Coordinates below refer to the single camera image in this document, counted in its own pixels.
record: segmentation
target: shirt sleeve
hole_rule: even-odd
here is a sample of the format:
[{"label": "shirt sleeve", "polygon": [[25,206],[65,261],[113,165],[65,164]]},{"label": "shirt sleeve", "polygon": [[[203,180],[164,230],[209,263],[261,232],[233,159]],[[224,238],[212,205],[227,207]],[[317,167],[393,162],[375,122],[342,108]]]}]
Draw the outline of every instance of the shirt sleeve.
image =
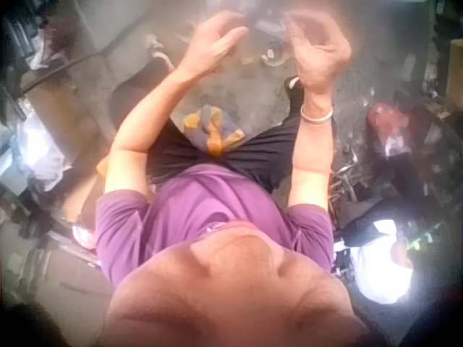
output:
[{"label": "shirt sleeve", "polygon": [[132,190],[102,196],[96,204],[96,251],[106,277],[116,286],[140,266],[146,197]]},{"label": "shirt sleeve", "polygon": [[293,235],[293,250],[330,271],[333,263],[333,226],[329,214],[316,205],[291,206],[286,216]]}]

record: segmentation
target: hand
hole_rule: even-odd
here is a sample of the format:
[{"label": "hand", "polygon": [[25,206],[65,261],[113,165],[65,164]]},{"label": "hand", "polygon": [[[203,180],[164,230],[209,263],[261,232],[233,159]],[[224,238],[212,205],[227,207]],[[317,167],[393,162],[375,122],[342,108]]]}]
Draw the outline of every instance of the hand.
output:
[{"label": "hand", "polygon": [[239,13],[222,11],[199,25],[178,70],[193,79],[213,72],[247,34],[243,21]]},{"label": "hand", "polygon": [[[304,28],[311,22],[323,28],[326,36],[323,45],[312,45],[305,36]],[[300,81],[306,92],[331,97],[338,73],[350,60],[349,42],[325,12],[289,12],[284,16],[284,24],[297,60]]]}]

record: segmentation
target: purple t-shirt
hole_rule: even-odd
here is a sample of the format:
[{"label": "purple t-shirt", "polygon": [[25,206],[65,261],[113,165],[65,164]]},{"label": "purple t-shirt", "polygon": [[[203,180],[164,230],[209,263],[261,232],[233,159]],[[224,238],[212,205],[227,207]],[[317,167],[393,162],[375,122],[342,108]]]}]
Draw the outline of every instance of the purple t-shirt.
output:
[{"label": "purple t-shirt", "polygon": [[102,196],[96,209],[96,250],[114,285],[161,250],[231,220],[247,220],[281,246],[331,269],[333,233],[324,209],[296,205],[282,211],[256,183],[221,166],[186,170],[151,204],[139,192],[119,190]]}]

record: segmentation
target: bangle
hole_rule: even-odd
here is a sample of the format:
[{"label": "bangle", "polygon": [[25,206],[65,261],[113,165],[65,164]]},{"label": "bangle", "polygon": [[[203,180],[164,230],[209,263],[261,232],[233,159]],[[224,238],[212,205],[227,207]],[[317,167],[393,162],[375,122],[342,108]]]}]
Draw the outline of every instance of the bangle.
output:
[{"label": "bangle", "polygon": [[331,117],[333,116],[333,109],[331,109],[330,113],[328,115],[324,116],[323,118],[310,118],[309,116],[306,116],[304,114],[304,104],[301,106],[301,117],[305,120],[308,121],[309,123],[313,124],[322,124],[325,123],[326,121],[329,121]]}]

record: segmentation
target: plastic bag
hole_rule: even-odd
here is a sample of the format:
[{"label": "plastic bag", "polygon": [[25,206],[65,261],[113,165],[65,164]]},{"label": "plastic bag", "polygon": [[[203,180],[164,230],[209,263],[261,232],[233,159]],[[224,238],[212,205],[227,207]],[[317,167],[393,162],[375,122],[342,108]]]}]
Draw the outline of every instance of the plastic bag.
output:
[{"label": "plastic bag", "polygon": [[43,192],[49,192],[61,181],[63,172],[70,168],[70,164],[29,101],[21,100],[19,105],[27,115],[26,121],[17,126],[20,167],[26,166],[29,169],[24,170],[29,171],[26,174],[32,174],[40,182]]}]

